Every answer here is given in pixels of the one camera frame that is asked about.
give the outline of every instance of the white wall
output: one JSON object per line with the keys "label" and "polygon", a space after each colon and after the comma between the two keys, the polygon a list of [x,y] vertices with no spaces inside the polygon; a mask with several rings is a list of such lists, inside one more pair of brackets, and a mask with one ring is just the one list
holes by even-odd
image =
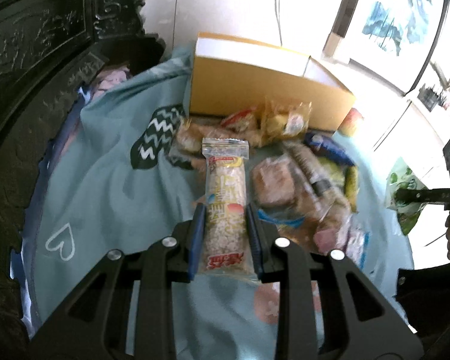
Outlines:
{"label": "white wall", "polygon": [[[319,56],[340,1],[280,0],[283,46]],[[199,31],[280,44],[275,0],[146,0],[142,14],[145,31],[157,32],[168,51],[193,42]]]}

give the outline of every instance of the cable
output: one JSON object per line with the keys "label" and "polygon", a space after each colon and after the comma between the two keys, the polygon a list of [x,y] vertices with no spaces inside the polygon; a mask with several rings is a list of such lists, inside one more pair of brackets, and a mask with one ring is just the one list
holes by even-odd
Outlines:
{"label": "cable", "polygon": [[173,35],[172,35],[172,50],[175,47],[175,23],[176,23],[176,6],[178,4],[179,0],[175,0],[175,13],[173,15]]}
{"label": "cable", "polygon": [[278,36],[280,37],[280,47],[283,47],[282,27],[280,26],[280,0],[275,0],[275,18],[277,19]]}

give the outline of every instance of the green snack bag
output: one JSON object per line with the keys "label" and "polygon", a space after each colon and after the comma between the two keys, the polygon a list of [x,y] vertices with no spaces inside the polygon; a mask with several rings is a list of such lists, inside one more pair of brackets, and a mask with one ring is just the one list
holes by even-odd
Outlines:
{"label": "green snack bag", "polygon": [[405,161],[399,158],[387,177],[385,207],[397,211],[397,219],[403,235],[408,235],[417,223],[426,203],[404,203],[395,199],[398,189],[426,190],[426,186],[412,172]]}

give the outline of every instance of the packaged snack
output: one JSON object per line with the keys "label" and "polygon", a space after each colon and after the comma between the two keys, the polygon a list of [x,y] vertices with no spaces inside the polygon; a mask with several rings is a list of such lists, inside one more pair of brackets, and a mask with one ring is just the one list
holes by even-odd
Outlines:
{"label": "packaged snack", "polygon": [[250,146],[262,147],[263,138],[260,130],[235,133],[221,126],[209,126],[182,119],[175,140],[179,147],[190,153],[200,153],[203,138],[246,140]]}
{"label": "packaged snack", "polygon": [[303,221],[305,220],[305,216],[300,216],[297,219],[280,219],[273,217],[269,214],[267,214],[264,210],[261,208],[258,209],[258,218],[262,221],[273,223],[274,225],[277,225],[277,227],[280,226],[289,226],[292,228],[298,228],[302,225]]}
{"label": "packaged snack", "polygon": [[318,157],[318,161],[322,165],[322,167],[327,171],[330,176],[330,181],[335,185],[339,190],[343,191],[345,188],[345,167],[338,165],[332,160],[329,160],[326,157]]}
{"label": "packaged snack", "polygon": [[310,103],[283,106],[267,101],[260,128],[267,142],[294,138],[308,129],[310,113]]}
{"label": "packaged snack", "polygon": [[351,210],[348,200],[332,184],[327,171],[308,147],[292,141],[284,142],[283,145],[310,182],[322,206],[321,219],[313,235],[319,252],[327,254],[332,249],[341,249],[347,241],[350,227]]}
{"label": "packaged snack", "polygon": [[359,194],[359,168],[350,166],[345,174],[345,197],[350,203],[352,212],[356,212],[356,197]]}
{"label": "packaged snack", "polygon": [[310,182],[295,162],[291,161],[290,168],[296,185],[295,210],[304,215],[308,221],[318,223],[328,210],[329,204],[324,206],[320,202]]}
{"label": "packaged snack", "polygon": [[319,157],[325,157],[339,165],[354,166],[354,162],[347,155],[344,148],[332,138],[316,132],[307,132],[303,143],[306,144]]}
{"label": "packaged snack", "polygon": [[399,158],[387,177],[385,187],[385,207],[397,211],[398,223],[403,235],[408,235],[419,220],[426,203],[403,203],[395,199],[395,192],[406,190],[426,190],[426,186],[412,172],[405,161]]}
{"label": "packaged snack", "polygon": [[222,120],[220,126],[238,133],[258,130],[256,111],[257,109],[253,107],[235,112]]}
{"label": "packaged snack", "polygon": [[310,182],[321,203],[326,206],[335,201],[335,192],[327,171],[322,167],[313,152],[300,142],[286,141],[283,143],[290,157],[294,159],[300,170]]}
{"label": "packaged snack", "polygon": [[318,224],[313,241],[321,254],[342,249],[347,243],[351,210],[346,199],[337,200]]}
{"label": "packaged snack", "polygon": [[363,231],[361,226],[352,219],[352,225],[348,231],[348,241],[344,252],[361,270],[363,270],[363,267],[365,266],[369,241],[370,233]]}
{"label": "packaged snack", "polygon": [[175,141],[180,149],[190,153],[200,153],[200,150],[202,150],[202,135],[194,127],[195,123],[192,123],[189,119],[181,118]]}
{"label": "packaged snack", "polygon": [[248,243],[244,160],[248,143],[204,138],[207,159],[207,214],[199,271],[214,275],[253,275]]}
{"label": "packaged snack", "polygon": [[168,161],[174,167],[180,167],[187,170],[198,170],[199,173],[205,175],[207,161],[202,154],[192,154],[181,148],[176,139],[172,142],[170,149],[166,153]]}
{"label": "packaged snack", "polygon": [[289,163],[288,156],[266,158],[253,168],[253,187],[260,206],[276,207],[293,203],[295,185]]}
{"label": "packaged snack", "polygon": [[313,241],[313,236],[317,227],[316,223],[307,222],[305,220],[302,225],[297,228],[285,225],[279,225],[277,227],[278,233],[282,237],[288,238],[310,253],[319,253],[317,245]]}

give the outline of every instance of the heart drawing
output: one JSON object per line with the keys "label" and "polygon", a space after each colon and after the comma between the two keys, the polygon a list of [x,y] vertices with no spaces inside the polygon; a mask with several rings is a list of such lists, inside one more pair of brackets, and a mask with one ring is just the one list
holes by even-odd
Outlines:
{"label": "heart drawing", "polygon": [[[68,256],[63,256],[63,246],[65,242],[71,242],[71,252]],[[75,241],[73,240],[72,228],[70,223],[67,223],[60,230],[53,233],[45,244],[48,251],[60,251],[60,258],[63,261],[68,261],[75,254]]]}

